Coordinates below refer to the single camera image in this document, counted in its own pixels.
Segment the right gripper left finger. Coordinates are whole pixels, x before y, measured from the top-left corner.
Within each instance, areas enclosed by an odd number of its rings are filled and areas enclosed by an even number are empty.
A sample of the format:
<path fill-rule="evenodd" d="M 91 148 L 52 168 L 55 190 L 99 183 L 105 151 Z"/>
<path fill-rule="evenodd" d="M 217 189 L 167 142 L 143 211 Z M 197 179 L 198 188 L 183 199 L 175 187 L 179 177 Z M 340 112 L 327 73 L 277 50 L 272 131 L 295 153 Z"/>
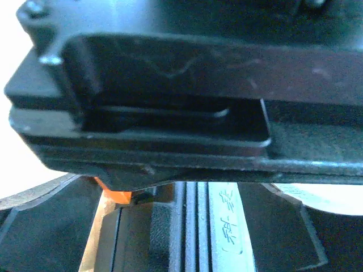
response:
<path fill-rule="evenodd" d="M 70 175 L 1 210 L 1 271 L 78 271 L 101 194 L 94 178 Z"/>

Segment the black plastic tool case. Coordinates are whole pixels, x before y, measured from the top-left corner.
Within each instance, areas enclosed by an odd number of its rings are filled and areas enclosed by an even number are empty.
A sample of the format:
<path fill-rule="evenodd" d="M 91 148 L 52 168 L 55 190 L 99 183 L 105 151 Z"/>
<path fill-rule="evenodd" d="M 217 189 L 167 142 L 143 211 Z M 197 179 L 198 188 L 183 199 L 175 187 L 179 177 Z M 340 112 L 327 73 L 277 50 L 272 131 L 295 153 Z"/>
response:
<path fill-rule="evenodd" d="M 102 222 L 95 271 L 256 271 L 238 186 L 175 182 Z"/>

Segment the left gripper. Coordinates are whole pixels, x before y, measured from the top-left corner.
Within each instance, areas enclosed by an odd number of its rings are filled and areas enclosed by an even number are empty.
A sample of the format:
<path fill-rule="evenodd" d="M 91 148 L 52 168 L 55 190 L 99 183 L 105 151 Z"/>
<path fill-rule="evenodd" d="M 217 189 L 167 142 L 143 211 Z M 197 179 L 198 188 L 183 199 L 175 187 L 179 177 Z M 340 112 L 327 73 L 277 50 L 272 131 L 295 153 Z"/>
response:
<path fill-rule="evenodd" d="M 5 87 L 48 168 L 113 190 L 362 184 L 361 1 L 26 1 Z"/>

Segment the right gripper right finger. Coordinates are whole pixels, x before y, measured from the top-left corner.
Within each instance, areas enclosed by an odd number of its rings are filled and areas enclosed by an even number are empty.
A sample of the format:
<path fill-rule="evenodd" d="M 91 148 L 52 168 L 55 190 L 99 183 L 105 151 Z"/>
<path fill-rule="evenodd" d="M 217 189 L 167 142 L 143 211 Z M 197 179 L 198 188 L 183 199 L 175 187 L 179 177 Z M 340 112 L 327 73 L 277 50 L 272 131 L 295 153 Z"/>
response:
<path fill-rule="evenodd" d="M 258 271 L 362 271 L 362 217 L 305 206 L 266 183 L 239 183 Z"/>

